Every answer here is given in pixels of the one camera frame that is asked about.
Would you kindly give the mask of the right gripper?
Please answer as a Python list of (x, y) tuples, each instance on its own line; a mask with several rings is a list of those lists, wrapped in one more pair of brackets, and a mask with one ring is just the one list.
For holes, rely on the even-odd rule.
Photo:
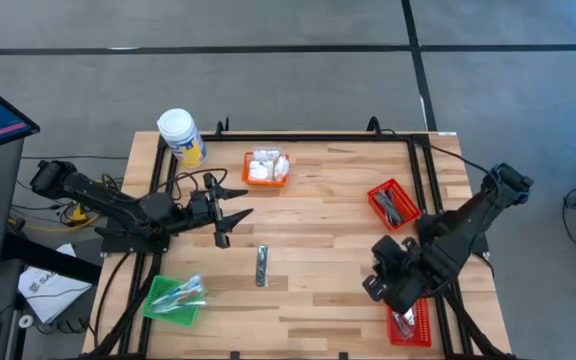
[(362, 287), (375, 301), (383, 301), (392, 311), (404, 314), (419, 298), (433, 296), (433, 283), (422, 254), (431, 242), (422, 238), (417, 242), (408, 237), (403, 245), (390, 235), (381, 237), (371, 248), (373, 273), (362, 282)]

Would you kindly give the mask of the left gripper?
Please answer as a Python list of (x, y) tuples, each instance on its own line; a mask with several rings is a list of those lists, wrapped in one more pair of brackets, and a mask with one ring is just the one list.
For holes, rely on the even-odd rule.
[(195, 191), (191, 194), (193, 220), (204, 225), (213, 224), (215, 227), (215, 245), (221, 249), (229, 248), (230, 240), (227, 233), (232, 232), (245, 217), (253, 212), (253, 209), (245, 209), (225, 216), (220, 201), (244, 196), (248, 191), (222, 188), (212, 173), (205, 173), (203, 181), (205, 190)]

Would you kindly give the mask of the orange plastic basket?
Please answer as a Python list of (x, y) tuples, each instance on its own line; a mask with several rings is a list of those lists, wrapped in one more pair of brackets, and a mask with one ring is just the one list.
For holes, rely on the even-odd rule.
[[(286, 152), (284, 152), (283, 150), (282, 150), (282, 154), (286, 154), (289, 157), (290, 167), (291, 167), (290, 156)], [(243, 170), (242, 170), (242, 181), (244, 183), (246, 183), (247, 185), (251, 185), (251, 186), (267, 186), (267, 187), (278, 187), (278, 188), (284, 187), (286, 185), (289, 173), (283, 182), (275, 182), (274, 180), (272, 182), (270, 182), (270, 181), (249, 181), (247, 179), (248, 167), (249, 167), (249, 163), (252, 160), (253, 160), (253, 157), (252, 157), (252, 150), (251, 150), (249, 152), (246, 152), (244, 155)]]

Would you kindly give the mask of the red plastic basket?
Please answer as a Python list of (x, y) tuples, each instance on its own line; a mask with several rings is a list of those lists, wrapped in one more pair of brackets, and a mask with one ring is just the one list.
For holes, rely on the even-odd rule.
[[(398, 226), (393, 226), (388, 223), (384, 216), (384, 210), (375, 199), (375, 195), (378, 192), (383, 191), (385, 193), (386, 190), (390, 189), (395, 189), (399, 193), (404, 211), (404, 217), (401, 217), (401, 223)], [(400, 184), (393, 178), (369, 190), (367, 197), (369, 204), (389, 231), (397, 231), (398, 229), (411, 223), (413, 220), (416, 220), (421, 216), (421, 211), (417, 208), (416, 204), (412, 201), (412, 199), (408, 196)]]
[(387, 336), (391, 345), (407, 347), (425, 347), (432, 346), (430, 317), (426, 298), (421, 298), (411, 307), (415, 312), (415, 325), (409, 326), (411, 337), (404, 340), (400, 337), (398, 329), (394, 323), (392, 315), (394, 312), (388, 308), (387, 315)]

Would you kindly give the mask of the green plastic basket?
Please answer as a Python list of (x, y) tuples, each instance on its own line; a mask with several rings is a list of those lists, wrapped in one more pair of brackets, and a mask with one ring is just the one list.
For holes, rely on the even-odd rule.
[(181, 309), (168, 314), (155, 314), (151, 311), (151, 307), (153, 305), (152, 302), (154, 300), (174, 289), (181, 283), (186, 282), (187, 280), (182, 281), (163, 275), (155, 276), (146, 297), (144, 308), (142, 310), (143, 316), (152, 320), (168, 322), (179, 326), (192, 326), (201, 307)]

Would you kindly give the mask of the yellow disinfecting wipes canister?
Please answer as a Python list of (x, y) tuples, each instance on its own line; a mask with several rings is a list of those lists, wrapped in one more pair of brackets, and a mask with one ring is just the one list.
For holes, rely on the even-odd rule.
[(192, 115), (181, 108), (164, 112), (157, 120), (160, 135), (185, 168), (200, 166), (207, 150)]

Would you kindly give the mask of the black desk beam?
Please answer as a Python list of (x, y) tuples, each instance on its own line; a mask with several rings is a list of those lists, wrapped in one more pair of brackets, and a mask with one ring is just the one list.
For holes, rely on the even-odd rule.
[(99, 265), (58, 252), (15, 234), (4, 236), (1, 257), (6, 260), (17, 259), (25, 265), (92, 285), (98, 284), (102, 270)]

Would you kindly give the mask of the white printed box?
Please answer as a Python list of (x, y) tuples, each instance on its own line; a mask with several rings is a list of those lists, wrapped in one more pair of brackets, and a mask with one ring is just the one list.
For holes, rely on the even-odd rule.
[(50, 323), (92, 285), (53, 271), (28, 267), (19, 277), (18, 291), (42, 323)]

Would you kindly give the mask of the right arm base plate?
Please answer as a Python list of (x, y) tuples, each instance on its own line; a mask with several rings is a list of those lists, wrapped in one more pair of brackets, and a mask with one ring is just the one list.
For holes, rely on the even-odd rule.
[[(458, 224), (459, 217), (454, 215), (452, 211), (435, 215), (422, 215), (416, 222), (422, 244), (436, 242), (442, 236), (452, 233)], [(471, 255), (478, 257), (484, 262), (489, 261), (490, 249), (485, 233), (479, 233), (475, 241), (472, 244), (468, 242), (468, 245), (471, 245)]]

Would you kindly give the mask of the black aluminium table frame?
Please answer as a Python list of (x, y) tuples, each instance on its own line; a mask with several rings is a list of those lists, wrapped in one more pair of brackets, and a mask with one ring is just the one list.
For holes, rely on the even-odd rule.
[[(103, 264), (95, 300), (99, 328), (84, 348), (101, 355), (102, 339), (120, 319), (149, 272), (203, 277), (207, 304), (184, 327), (136, 315), (111, 349), (114, 359), (449, 359), (479, 350), (442, 299), (429, 299), (432, 346), (391, 345), (387, 310), (362, 288), (371, 248), (387, 231), (368, 203), (372, 188), (393, 178), (426, 213), (454, 209), (471, 196), (457, 136), (383, 130), (231, 131), (207, 134), (207, 166), (227, 169), (242, 186), (243, 157), (256, 145), (288, 153), (284, 187), (252, 187), (224, 203), (253, 212), (236, 227), (231, 247), (204, 228), (172, 240), (161, 256), (120, 254)], [(255, 283), (257, 248), (267, 245), (268, 286)]]

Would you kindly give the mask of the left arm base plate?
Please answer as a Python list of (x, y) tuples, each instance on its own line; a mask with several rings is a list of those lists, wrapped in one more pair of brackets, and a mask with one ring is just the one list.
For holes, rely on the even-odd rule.
[(97, 228), (102, 237), (103, 253), (161, 254), (169, 248), (171, 236), (167, 233), (154, 233), (149, 236), (118, 228)]

